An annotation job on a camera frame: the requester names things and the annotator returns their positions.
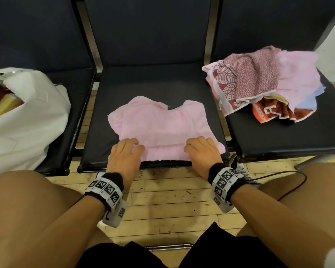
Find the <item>towel pile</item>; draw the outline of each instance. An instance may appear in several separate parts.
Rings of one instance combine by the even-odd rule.
[[[260,123],[276,117],[298,122],[317,110],[316,96],[324,93],[317,59],[314,52],[268,46],[231,54],[202,70],[224,116],[251,103]]]

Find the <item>black chair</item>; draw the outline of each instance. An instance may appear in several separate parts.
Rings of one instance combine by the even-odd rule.
[[[221,2],[212,62],[268,45],[312,51],[335,16],[335,0]],[[302,122],[274,119],[259,124],[251,105],[226,117],[242,162],[335,154],[335,88],[320,75],[325,93],[317,97],[318,110]]]
[[[67,88],[71,110],[65,131],[50,144],[36,171],[68,175],[95,66],[71,0],[0,0],[0,68],[33,68]]]
[[[204,104],[207,121],[225,144],[211,89],[201,71],[211,0],[84,0],[103,63],[78,172],[102,171],[119,139],[107,115],[136,96],[176,108]],[[225,161],[229,153],[222,155]],[[142,168],[189,166],[143,162]]]

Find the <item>light blue cloth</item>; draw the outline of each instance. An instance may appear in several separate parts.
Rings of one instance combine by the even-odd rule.
[[[306,109],[311,110],[315,109],[317,107],[317,99],[316,97],[324,93],[325,86],[323,84],[320,84],[320,86],[315,90],[314,94],[309,95],[305,98],[299,105],[296,106],[296,108],[299,109]]]

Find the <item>forearm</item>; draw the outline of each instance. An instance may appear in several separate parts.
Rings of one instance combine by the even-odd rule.
[[[258,238],[288,267],[324,266],[335,240],[267,194],[243,185],[231,202]]]
[[[84,197],[19,252],[8,268],[75,267],[104,212],[99,200]]]

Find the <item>black cable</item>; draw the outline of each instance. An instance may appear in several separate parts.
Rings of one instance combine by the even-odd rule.
[[[302,186],[307,180],[308,180],[308,176],[305,175],[303,172],[300,171],[282,171],[282,172],[278,172],[278,173],[274,173],[274,174],[270,174],[264,177],[260,177],[260,178],[256,178],[256,179],[252,179],[252,180],[260,180],[260,179],[264,179],[264,178],[268,178],[274,175],[278,175],[278,174],[283,174],[283,173],[298,173],[304,176],[304,180],[302,183],[300,183],[297,187],[295,187],[294,189],[291,189],[290,191],[288,191],[287,193],[285,193],[284,195],[282,195],[280,198],[277,199],[277,201],[281,201],[284,197],[286,197],[287,195],[289,195],[291,192],[294,192],[296,189],[298,189],[300,186]]]

